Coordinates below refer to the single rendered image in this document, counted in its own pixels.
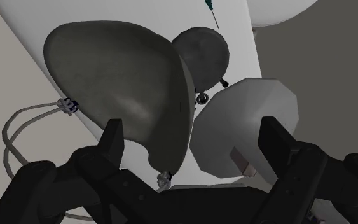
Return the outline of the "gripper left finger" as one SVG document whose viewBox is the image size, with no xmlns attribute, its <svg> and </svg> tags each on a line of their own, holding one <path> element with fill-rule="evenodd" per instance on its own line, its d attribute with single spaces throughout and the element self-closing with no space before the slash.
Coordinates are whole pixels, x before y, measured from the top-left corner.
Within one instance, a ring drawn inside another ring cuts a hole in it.
<svg viewBox="0 0 358 224">
<path fill-rule="evenodd" d="M 108 121 L 96 146 L 76 150 L 60 167 L 42 160 L 22 166 L 0 198 L 0 224 L 61 224 L 84 207 L 96 224 L 167 224 L 164 199 L 120 169 L 123 122 Z"/>
</svg>

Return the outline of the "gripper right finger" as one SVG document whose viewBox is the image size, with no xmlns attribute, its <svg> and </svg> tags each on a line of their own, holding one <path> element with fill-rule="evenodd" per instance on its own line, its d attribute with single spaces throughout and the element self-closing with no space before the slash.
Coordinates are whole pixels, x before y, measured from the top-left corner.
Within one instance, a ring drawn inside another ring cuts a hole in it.
<svg viewBox="0 0 358 224">
<path fill-rule="evenodd" d="M 332 202 L 358 224 L 358 153 L 344 160 L 312 143 L 295 140 L 273 116 L 261 120 L 258 146 L 278 179 L 252 224 L 304 224 L 315 199 Z"/>
</svg>

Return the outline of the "white toilet paper roll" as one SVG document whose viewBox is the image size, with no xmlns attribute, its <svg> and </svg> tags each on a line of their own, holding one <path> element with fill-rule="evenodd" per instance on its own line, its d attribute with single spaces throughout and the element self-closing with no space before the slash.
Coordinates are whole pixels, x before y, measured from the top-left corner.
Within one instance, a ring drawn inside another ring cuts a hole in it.
<svg viewBox="0 0 358 224">
<path fill-rule="evenodd" d="M 216 93 L 193 122 L 189 148 L 199 168 L 217 178 L 237 178 L 251 165 L 274 184 L 277 175 L 258 147 L 264 116 L 295 131 L 297 97 L 279 80 L 246 78 Z"/>
</svg>

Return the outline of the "dark grey face mask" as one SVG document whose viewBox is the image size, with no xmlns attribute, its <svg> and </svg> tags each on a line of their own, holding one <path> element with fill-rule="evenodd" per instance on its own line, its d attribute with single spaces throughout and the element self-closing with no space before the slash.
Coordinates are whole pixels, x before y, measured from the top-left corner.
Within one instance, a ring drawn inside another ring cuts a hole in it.
<svg viewBox="0 0 358 224">
<path fill-rule="evenodd" d="M 52 103 L 53 112 L 79 111 L 102 134 L 108 121 L 120 119 L 124 151 L 126 141 L 135 142 L 160 174 L 178 172 L 188 150 L 195 88 L 169 40 L 129 22 L 71 22 L 47 35 L 43 57 L 64 95 Z M 176 194 L 157 193 L 167 224 L 188 222 Z"/>
</svg>

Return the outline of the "dark grey round pocket watch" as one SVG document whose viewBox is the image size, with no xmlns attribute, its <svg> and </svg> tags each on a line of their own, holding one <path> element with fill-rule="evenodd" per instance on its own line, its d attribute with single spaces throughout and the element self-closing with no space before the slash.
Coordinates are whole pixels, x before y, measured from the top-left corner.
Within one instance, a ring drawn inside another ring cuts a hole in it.
<svg viewBox="0 0 358 224">
<path fill-rule="evenodd" d="M 223 76 L 229 65 L 230 52 L 223 36 L 214 29 L 192 27 L 172 40 L 172 44 L 185 61 L 195 87 L 196 103 L 203 105 L 209 100 L 206 91 L 220 83 L 229 83 Z"/>
</svg>

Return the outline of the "teal pen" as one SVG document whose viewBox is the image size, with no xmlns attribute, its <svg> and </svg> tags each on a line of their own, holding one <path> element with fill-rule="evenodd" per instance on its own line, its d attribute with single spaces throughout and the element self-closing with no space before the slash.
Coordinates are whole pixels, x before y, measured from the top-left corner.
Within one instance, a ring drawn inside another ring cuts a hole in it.
<svg viewBox="0 0 358 224">
<path fill-rule="evenodd" d="M 213 8 L 213 5 L 212 5 L 212 0 L 204 0 L 204 1 L 205 1 L 206 5 L 208 6 L 210 12 L 212 13 L 212 16 L 213 16 L 213 18 L 214 18 L 214 21 L 215 21 L 215 23 L 216 23 L 217 28 L 219 28 L 219 25 L 218 25 L 216 16 L 215 16 L 215 14 L 214 14 L 214 8 Z"/>
</svg>

